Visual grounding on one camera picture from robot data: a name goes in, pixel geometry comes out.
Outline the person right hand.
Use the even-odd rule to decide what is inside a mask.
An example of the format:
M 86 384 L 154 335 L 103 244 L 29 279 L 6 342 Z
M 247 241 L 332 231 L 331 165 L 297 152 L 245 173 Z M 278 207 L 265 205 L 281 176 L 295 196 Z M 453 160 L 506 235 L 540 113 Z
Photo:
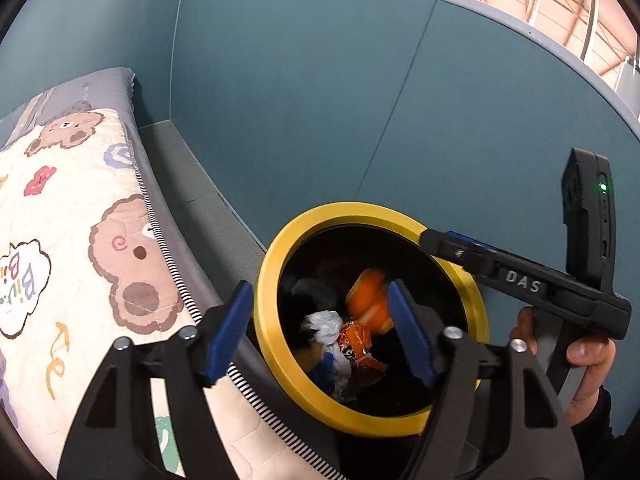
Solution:
M 534 311 L 524 307 L 518 312 L 518 324 L 511 330 L 511 339 L 523 339 L 533 354 L 537 354 L 534 337 Z M 585 370 L 574 398 L 565 411 L 565 421 L 573 427 L 583 422 L 594 410 L 600 396 L 600 388 L 608 377 L 616 355 L 616 345 L 612 339 L 602 334 L 585 336 L 574 341 L 566 350 L 566 360 Z

